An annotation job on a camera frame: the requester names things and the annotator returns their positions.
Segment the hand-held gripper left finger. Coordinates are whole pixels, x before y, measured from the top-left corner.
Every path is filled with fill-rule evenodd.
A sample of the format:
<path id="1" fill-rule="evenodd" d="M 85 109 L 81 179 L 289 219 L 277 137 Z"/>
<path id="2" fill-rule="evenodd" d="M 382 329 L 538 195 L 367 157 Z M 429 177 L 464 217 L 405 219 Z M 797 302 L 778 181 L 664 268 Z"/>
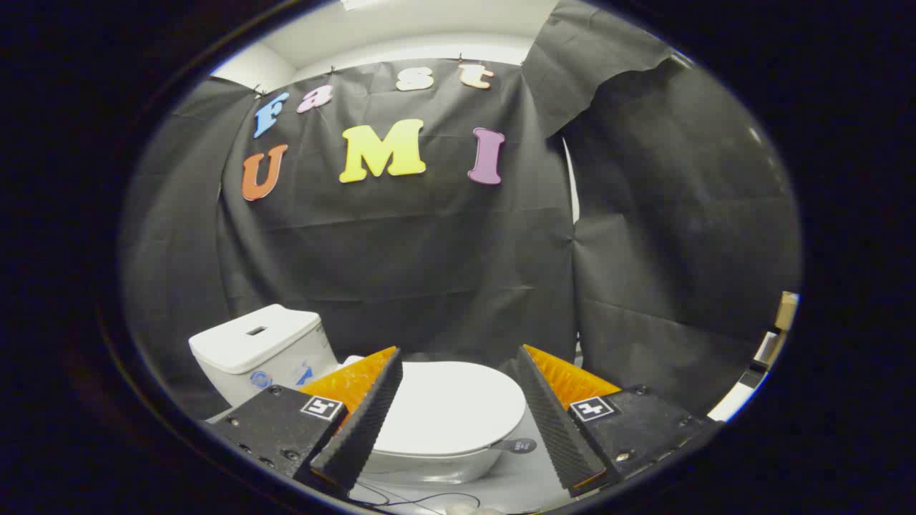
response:
<path id="1" fill-rule="evenodd" d="M 347 496 L 375 447 L 404 375 L 389 346 L 300 389 L 269 386 L 210 423 L 267 469 Z"/>

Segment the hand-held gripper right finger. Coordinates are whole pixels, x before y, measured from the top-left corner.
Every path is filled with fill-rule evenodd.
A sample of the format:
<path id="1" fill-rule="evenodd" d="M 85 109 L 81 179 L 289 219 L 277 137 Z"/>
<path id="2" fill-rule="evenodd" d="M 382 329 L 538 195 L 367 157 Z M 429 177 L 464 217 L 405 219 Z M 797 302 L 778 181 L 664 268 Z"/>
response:
<path id="1" fill-rule="evenodd" d="M 722 424 L 654 388 L 616 386 L 558 356 L 523 345 L 515 378 L 571 496 L 627 481 L 702 447 Z"/>

